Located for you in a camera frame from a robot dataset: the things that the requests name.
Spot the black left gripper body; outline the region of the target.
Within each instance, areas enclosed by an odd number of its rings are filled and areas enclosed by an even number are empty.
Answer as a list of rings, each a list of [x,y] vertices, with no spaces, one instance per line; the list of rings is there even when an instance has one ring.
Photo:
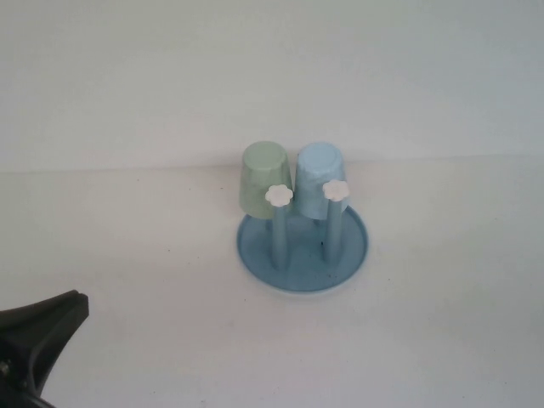
[[[38,408],[41,402],[36,402],[27,394],[17,390],[9,383],[9,364],[1,362],[1,408]]]

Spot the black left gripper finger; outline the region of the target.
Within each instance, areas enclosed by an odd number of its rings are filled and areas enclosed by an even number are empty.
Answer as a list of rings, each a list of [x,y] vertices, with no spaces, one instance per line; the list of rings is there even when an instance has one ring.
[[[89,316],[87,295],[74,292],[69,316],[74,335]],[[8,382],[28,396],[41,395],[49,373],[71,337],[1,336],[1,362],[9,365]]]
[[[68,336],[74,333],[71,312],[74,291],[1,312],[2,337]]]

